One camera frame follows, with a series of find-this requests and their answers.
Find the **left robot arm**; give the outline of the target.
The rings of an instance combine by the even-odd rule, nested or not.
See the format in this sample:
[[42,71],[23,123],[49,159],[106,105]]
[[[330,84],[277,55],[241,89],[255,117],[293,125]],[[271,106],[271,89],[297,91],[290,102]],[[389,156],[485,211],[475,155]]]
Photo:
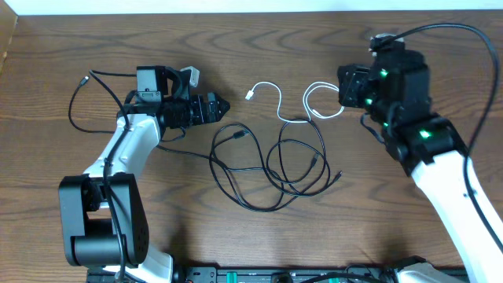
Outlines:
[[133,77],[137,87],[116,101],[116,130],[104,151],[59,185],[64,254],[70,265],[101,268],[116,282],[183,282],[185,271],[149,242],[137,179],[166,130],[218,122],[230,105],[216,93],[190,93],[200,77],[193,66],[139,66]]

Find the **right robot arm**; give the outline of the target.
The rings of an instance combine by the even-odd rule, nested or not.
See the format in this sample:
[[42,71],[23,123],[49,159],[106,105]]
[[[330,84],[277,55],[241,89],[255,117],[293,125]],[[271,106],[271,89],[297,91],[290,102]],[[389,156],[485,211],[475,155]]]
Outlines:
[[476,177],[453,124],[431,109],[424,56],[401,39],[371,39],[371,66],[341,66],[339,102],[382,126],[387,152],[433,205],[471,282],[502,280],[502,221]]

